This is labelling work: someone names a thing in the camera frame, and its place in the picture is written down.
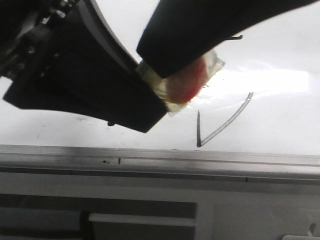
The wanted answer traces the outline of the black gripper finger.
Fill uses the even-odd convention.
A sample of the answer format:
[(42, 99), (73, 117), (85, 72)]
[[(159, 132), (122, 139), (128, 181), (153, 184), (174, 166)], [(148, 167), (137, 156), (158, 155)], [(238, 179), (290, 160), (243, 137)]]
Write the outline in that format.
[(310, 4), (312, 0), (161, 0), (136, 51), (166, 78), (235, 34)]
[(167, 108), (136, 72), (96, 1), (82, 1), (30, 68), (7, 77), (3, 99), (19, 109), (81, 114), (146, 133)]

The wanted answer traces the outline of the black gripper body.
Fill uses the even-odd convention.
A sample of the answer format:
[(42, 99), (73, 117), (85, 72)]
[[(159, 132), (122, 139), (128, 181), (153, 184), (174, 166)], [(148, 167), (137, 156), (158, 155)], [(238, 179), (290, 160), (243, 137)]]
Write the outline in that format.
[(40, 55), (82, 0), (2, 0), (0, 76), (16, 79)]

